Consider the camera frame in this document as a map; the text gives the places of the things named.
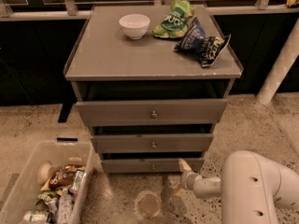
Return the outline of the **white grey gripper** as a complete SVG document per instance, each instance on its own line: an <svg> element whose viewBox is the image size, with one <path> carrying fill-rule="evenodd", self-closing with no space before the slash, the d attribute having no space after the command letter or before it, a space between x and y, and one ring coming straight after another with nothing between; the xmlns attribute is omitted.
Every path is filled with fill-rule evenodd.
<svg viewBox="0 0 299 224"><path fill-rule="evenodd" d="M182 173L180 178L181 186L178 186L175 190L176 196L181 196L184 193L184 190L193 190L193 185L197 180L202 179L203 177L191 171L190 165L184 159L178 159L179 170Z"/></svg>

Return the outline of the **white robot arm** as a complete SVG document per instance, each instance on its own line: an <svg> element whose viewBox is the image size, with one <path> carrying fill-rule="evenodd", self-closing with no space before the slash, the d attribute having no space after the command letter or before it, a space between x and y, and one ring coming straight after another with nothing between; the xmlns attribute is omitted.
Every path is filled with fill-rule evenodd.
<svg viewBox="0 0 299 224"><path fill-rule="evenodd" d="M183 189L221 199L222 224L278 224L278 207L299 208L299 174L257 153L231 153L220 177L202 177L183 159L178 165Z"/></svg>

